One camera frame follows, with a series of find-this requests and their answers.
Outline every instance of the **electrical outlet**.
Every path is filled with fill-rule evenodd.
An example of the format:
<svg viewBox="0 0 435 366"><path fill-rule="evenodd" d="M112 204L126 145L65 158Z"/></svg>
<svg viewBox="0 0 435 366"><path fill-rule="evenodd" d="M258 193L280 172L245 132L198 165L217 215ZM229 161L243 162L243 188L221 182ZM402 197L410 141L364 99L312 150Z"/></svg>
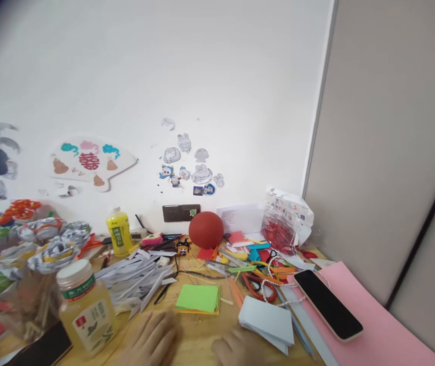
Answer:
<svg viewBox="0 0 435 366"><path fill-rule="evenodd" d="M183 211L181 205L163 206L163 219L165 222L183 221Z"/></svg>
<svg viewBox="0 0 435 366"><path fill-rule="evenodd" d="M200 212L200 205L183 205L183 221L191 221Z"/></svg>

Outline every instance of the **red paper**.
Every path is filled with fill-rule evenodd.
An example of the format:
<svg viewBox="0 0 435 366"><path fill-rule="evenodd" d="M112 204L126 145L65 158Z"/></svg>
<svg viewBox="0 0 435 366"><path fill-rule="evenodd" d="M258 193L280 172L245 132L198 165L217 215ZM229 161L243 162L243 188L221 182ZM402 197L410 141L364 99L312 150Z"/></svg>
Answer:
<svg viewBox="0 0 435 366"><path fill-rule="evenodd" d="M243 236L243 232L242 231L236 231L234 233L231 233L231 236L229 237L228 240L229 240L229 242L231 244L236 244L236 243L239 243L239 242L249 241L248 239L246 239Z"/></svg>
<svg viewBox="0 0 435 366"><path fill-rule="evenodd" d="M311 303L302 302L339 364L435 366L435 353L385 310L343 262L324 268L321 273L329 280L334 295L363 325L363 332L357 338L347 343L340 342ZM293 283L293 276L288 276L288 282ZM293 290L297 298L303 296L300 289Z"/></svg>
<svg viewBox="0 0 435 366"><path fill-rule="evenodd" d="M270 252L266 249L262 249L258 251L259 257L262 259L262 262L267 262L270 258Z"/></svg>
<svg viewBox="0 0 435 366"><path fill-rule="evenodd" d="M197 258L201 260L212 260L212 254L214 254L214 249L201 249L197 254Z"/></svg>

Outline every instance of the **plastic bottle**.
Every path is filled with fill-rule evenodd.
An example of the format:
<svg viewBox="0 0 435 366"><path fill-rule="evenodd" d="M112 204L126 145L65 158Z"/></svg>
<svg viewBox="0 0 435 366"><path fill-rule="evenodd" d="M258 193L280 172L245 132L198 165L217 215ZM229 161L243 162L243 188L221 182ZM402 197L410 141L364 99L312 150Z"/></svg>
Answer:
<svg viewBox="0 0 435 366"><path fill-rule="evenodd" d="M56 275L63 295L60 320L74 348L93 357L115 337L115 313L109 291L96 281L90 262L77 260Z"/></svg>
<svg viewBox="0 0 435 366"><path fill-rule="evenodd" d="M114 206L110 209L107 227L110 236L112 236L114 254L118 257L124 257L132 249L133 243L129 231L129 218L125 212L121 211L120 206Z"/></svg>

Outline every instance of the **green paper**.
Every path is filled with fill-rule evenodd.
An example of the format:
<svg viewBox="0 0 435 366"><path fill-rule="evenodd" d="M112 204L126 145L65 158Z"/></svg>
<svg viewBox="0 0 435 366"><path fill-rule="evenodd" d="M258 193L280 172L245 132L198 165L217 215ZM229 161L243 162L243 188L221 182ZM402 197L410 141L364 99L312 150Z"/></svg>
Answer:
<svg viewBox="0 0 435 366"><path fill-rule="evenodd" d="M185 284L176 306L179 309L213 313L219 306L219 286Z"/></svg>
<svg viewBox="0 0 435 366"><path fill-rule="evenodd" d="M247 267L230 267L227 270L231 273L238 273L238 272L251 272L256 269L256 266L247 266Z"/></svg>

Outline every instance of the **hand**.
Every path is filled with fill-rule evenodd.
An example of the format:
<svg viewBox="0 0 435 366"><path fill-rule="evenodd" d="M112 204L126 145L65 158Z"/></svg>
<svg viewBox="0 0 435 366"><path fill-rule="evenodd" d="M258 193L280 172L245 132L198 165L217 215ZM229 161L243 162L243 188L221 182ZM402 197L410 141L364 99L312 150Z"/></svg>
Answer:
<svg viewBox="0 0 435 366"><path fill-rule="evenodd" d="M260 366L264 365L258 336L240 327L234 327L221 339L212 344L221 366Z"/></svg>
<svg viewBox="0 0 435 366"><path fill-rule="evenodd" d="M172 312L158 314L150 323L152 313L136 331L130 329L126 352L119 365L167 366L177 350L177 326Z"/></svg>

